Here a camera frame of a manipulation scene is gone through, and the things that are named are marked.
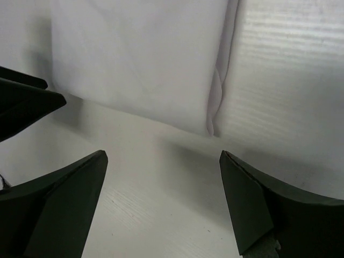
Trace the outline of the white t shirt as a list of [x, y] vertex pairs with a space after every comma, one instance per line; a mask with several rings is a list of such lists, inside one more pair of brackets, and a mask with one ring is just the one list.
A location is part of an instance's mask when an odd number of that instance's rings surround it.
[[52, 1], [57, 88], [214, 134], [237, 1]]

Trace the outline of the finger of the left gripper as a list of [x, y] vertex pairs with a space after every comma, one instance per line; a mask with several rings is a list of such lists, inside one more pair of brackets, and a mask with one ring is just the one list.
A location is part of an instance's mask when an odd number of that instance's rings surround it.
[[29, 86], [36, 87], [39, 89], [48, 88], [47, 82], [41, 78], [24, 74], [24, 73], [21, 73], [12, 69], [8, 69], [5, 67], [0, 67], [0, 75], [1, 75], [1, 78], [12, 81], [12, 82], [29, 85]]
[[57, 92], [1, 79], [1, 141], [20, 133], [66, 103]]

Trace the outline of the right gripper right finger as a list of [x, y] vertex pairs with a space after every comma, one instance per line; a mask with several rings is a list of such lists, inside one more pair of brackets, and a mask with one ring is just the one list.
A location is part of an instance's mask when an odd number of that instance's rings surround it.
[[223, 151], [233, 232], [242, 257], [343, 257], [343, 201], [302, 190]]

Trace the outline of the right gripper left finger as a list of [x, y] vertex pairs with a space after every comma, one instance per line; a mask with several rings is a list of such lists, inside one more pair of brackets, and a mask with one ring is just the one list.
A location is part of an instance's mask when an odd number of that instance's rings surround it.
[[98, 150], [1, 190], [1, 257], [81, 257], [105, 179]]

